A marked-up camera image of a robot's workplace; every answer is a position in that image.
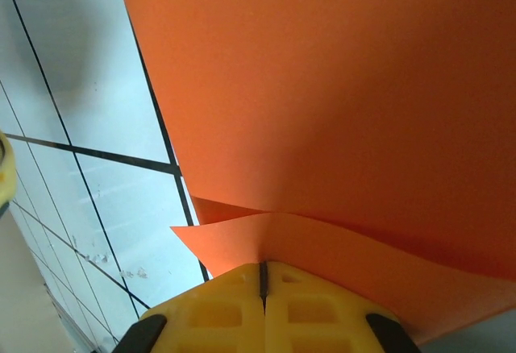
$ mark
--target orange paper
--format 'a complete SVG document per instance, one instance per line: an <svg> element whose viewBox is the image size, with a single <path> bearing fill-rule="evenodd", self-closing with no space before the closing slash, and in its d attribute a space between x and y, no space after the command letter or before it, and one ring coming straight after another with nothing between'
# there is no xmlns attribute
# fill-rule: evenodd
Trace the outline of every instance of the orange paper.
<svg viewBox="0 0 516 353"><path fill-rule="evenodd" d="M392 310L420 343L516 303L516 283L444 267L292 214L173 229L214 276L245 263L280 260Z"/></svg>
<svg viewBox="0 0 516 353"><path fill-rule="evenodd" d="M260 242L272 240L256 234L281 224L239 226L256 212L295 214L318 220L313 233L299 232L302 244L336 231L342 259L353 238L367 239L358 243L371 255L389 250L413 263L393 266L400 285L403 271L434 288L447 276L449 287L439 286L447 314L436 313L444 305L403 314L418 335L511 303L510 283L466 272L516 280L515 0L125 1L193 203L209 224L178 234L192 243L188 234L199 233L192 248L210 253L205 263L219 266L218 252L234 258L226 266L258 260ZM212 248L211 236L225 249ZM254 254L241 258L243 243ZM284 262L298 252L291 242L277 246ZM427 276L436 264L417 257L448 268ZM362 272L384 267L373 260L354 263ZM308 268L329 277L343 270ZM358 293L405 306L383 294L389 277L378 276L374 287L353 274L343 283L356 278ZM504 295L486 288L473 298L466 276L472 286L497 282ZM404 303L426 300L424 290L404 290Z"/></svg>

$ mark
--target yellow plastic object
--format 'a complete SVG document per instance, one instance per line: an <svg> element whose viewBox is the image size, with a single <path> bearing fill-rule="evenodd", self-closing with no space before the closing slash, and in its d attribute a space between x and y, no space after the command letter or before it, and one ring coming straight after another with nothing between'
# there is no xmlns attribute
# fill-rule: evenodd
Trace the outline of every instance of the yellow plastic object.
<svg viewBox="0 0 516 353"><path fill-rule="evenodd" d="M297 268L246 264L150 309L168 319L152 353L383 353L365 316L380 306Z"/></svg>
<svg viewBox="0 0 516 353"><path fill-rule="evenodd" d="M267 353L383 353L365 316L381 306L289 265L268 263Z"/></svg>
<svg viewBox="0 0 516 353"><path fill-rule="evenodd" d="M263 353L264 307L256 264L245 264L143 315L168 319L152 353Z"/></svg>
<svg viewBox="0 0 516 353"><path fill-rule="evenodd" d="M0 131L0 210L16 194L15 154L7 137Z"/></svg>

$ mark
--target white wall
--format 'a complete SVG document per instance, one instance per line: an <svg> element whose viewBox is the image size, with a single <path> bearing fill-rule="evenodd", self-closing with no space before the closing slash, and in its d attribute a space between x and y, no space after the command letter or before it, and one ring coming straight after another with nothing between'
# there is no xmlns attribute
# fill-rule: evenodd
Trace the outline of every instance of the white wall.
<svg viewBox="0 0 516 353"><path fill-rule="evenodd" d="M0 218L0 353L73 352L9 211Z"/></svg>

